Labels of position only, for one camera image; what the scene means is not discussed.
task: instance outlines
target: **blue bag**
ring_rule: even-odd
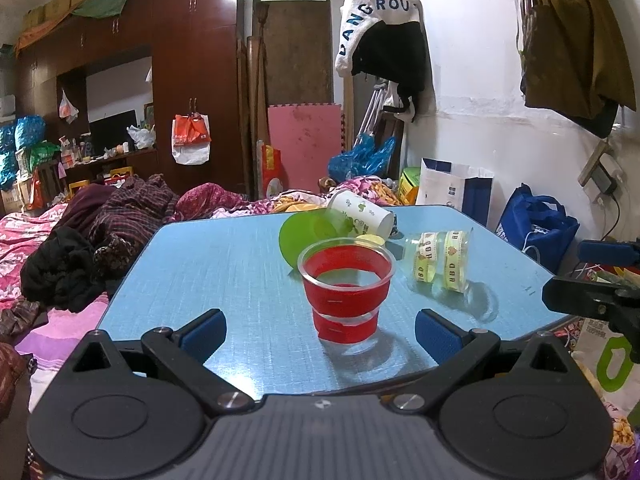
[[[522,184],[507,202],[496,234],[519,250],[527,248],[526,254],[556,273],[579,227],[558,200],[533,196],[530,187]]]
[[[15,152],[0,153],[0,190],[9,191],[18,174]]]
[[[15,151],[15,124],[0,126],[0,153]]]
[[[44,119],[39,115],[21,117],[15,123],[15,149],[30,148],[44,139]]]
[[[329,160],[329,176],[338,184],[357,176],[384,177],[395,147],[396,139],[391,137],[376,151],[373,135],[358,134],[351,151]]]

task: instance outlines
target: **dark clothes pile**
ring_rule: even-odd
[[[100,208],[89,232],[94,247],[107,248],[100,250],[101,272],[124,276],[151,237],[171,219],[177,202],[178,196],[159,174],[146,182],[138,176],[128,178]]]
[[[55,228],[71,227],[87,238],[91,226],[98,216],[98,211],[114,191],[116,191],[115,187],[101,184],[89,184],[79,189]]]
[[[94,269],[94,248],[70,227],[55,229],[20,271],[30,301],[80,312],[105,290]]]

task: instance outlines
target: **white shopping bag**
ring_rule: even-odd
[[[209,132],[209,137],[211,136],[211,129],[209,127],[209,116],[200,115],[204,120],[205,126],[207,127],[207,131]],[[178,164],[182,164],[184,166],[198,166],[200,164],[204,164],[209,160],[209,152],[211,149],[210,142],[201,142],[199,144],[192,144],[190,146],[175,146],[174,143],[174,132],[175,132],[175,120],[171,126],[171,152],[174,156],[175,161]]]
[[[640,400],[640,365],[629,358],[631,345],[606,322],[585,319],[574,359],[587,367],[600,383],[604,400],[627,416]]]
[[[447,205],[486,225],[493,179],[483,168],[424,158],[415,203]]]

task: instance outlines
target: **desk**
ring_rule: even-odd
[[[378,332],[352,346],[320,341],[300,276],[278,248],[288,214],[201,220],[162,227],[116,293],[100,324],[114,340],[156,326],[181,327],[210,308],[226,316],[226,342],[206,366],[255,399],[265,393],[338,390],[435,366],[414,336],[417,312],[432,308],[465,330],[514,339],[558,322],[542,303],[551,274],[467,216],[445,206],[392,210],[405,233],[474,229],[468,278],[474,312],[414,292],[398,269]]]

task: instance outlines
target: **wooden board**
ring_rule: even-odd
[[[271,145],[281,151],[285,189],[315,191],[342,149],[340,105],[269,107]]]
[[[254,0],[254,35],[261,15],[268,105],[333,103],[331,1]]]

